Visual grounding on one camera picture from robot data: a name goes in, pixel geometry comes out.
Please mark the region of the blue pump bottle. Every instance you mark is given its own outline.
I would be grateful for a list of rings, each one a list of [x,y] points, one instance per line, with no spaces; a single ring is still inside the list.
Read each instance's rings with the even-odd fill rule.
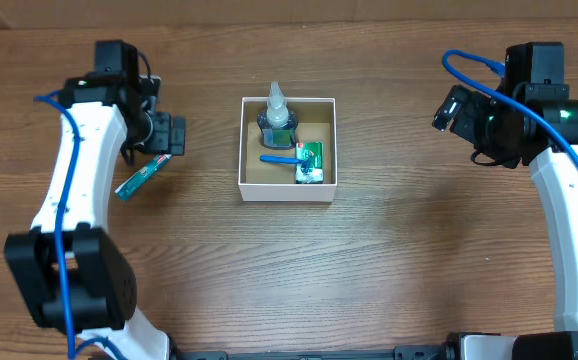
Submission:
[[[257,116],[261,143],[273,150],[293,149],[297,143],[298,115],[288,107],[279,83],[272,82],[267,106]]]

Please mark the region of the blue disposable razor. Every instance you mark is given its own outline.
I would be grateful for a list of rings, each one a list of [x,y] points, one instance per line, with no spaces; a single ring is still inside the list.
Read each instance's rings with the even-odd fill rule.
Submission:
[[[295,157],[281,157],[273,155],[261,155],[259,159],[262,162],[272,163],[272,164],[282,164],[282,165],[295,165],[297,169],[303,174],[308,174],[312,169],[312,155],[308,155],[306,159],[300,159]]]

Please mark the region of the green soap packet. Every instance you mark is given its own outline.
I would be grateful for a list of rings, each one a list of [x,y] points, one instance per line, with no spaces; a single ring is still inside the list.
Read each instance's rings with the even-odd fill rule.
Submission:
[[[321,142],[300,142],[296,144],[295,156],[299,164],[295,168],[297,184],[322,184],[323,144]]]

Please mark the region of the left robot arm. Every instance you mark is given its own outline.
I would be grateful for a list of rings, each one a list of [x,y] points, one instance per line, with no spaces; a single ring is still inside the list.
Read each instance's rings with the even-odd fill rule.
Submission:
[[[95,44],[94,69],[38,101],[60,114],[61,140],[43,204],[4,256],[35,324],[67,340],[76,358],[97,346],[110,359],[179,359],[173,338],[138,308],[135,274],[112,241],[108,204],[117,159],[164,164],[185,152],[186,121],[157,109],[161,79],[122,40]]]

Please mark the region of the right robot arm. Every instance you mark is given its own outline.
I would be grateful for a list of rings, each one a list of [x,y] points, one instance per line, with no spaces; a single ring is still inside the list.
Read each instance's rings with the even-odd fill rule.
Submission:
[[[565,81],[564,46],[513,45],[502,62],[451,49],[442,65],[458,83],[432,124],[471,143],[486,167],[529,168],[545,214],[556,300],[549,332],[454,332],[430,356],[578,359],[578,100]]]

